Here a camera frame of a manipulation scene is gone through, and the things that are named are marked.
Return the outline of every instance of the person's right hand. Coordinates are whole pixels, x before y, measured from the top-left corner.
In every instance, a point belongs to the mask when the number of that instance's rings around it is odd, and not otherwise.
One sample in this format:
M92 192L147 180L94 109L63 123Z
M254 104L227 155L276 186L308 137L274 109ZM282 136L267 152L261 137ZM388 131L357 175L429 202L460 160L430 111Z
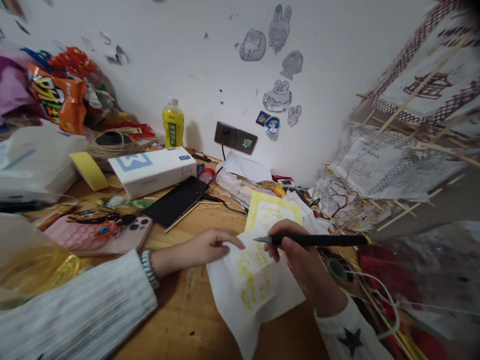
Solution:
M270 236L277 234L309 235L303 227L287 219L277 222L268 232ZM293 276L307 286L319 317L331 317L345 309L347 296L325 269L315 247L303 248L291 238L284 237L280 249L285 252ZM263 250L278 263L280 255L276 246L265 244Z

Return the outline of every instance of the hand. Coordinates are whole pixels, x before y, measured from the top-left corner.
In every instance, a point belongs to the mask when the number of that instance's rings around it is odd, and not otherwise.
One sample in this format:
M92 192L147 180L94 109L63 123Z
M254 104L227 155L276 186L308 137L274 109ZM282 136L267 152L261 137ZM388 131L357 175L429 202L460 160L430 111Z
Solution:
M299 234L309 235L303 227L291 220L277 222L268 235ZM315 247L303 248L289 237L284 237L280 247L288 259L293 276L304 283L312 296L316 313L321 318L340 313L347 306L347 297L331 278ZM279 251L276 246L265 244L263 250L278 263Z
M227 246L222 245L224 242L245 249L236 236L225 230L211 228L182 244L153 252L150 261L155 277L160 280L170 273L223 258L230 252Z

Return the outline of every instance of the white box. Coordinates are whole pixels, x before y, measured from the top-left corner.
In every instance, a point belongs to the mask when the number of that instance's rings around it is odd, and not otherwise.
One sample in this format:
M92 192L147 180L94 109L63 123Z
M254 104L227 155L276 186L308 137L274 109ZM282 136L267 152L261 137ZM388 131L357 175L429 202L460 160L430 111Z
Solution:
M129 199L136 199L197 175L197 162L183 147L108 159Z

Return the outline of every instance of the snack bag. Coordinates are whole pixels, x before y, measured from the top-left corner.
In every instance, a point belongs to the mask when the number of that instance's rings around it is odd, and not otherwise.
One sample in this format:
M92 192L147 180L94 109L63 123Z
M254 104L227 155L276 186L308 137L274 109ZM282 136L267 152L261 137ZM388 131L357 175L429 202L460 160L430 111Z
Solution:
M28 79L33 97L40 102L46 119L67 133L85 135L85 81L54 77L33 64L28 65Z

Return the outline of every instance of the striped white sleeve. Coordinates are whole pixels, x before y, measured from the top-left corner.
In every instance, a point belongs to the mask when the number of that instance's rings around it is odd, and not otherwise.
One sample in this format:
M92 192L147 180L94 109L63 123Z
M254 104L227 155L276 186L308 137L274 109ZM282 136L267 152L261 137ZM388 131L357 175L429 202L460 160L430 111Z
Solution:
M346 308L332 317L314 316L331 360L393 360L380 343L374 329L360 313L357 304L348 297Z
M132 250L22 306L0 311L0 357L104 359L156 307Z

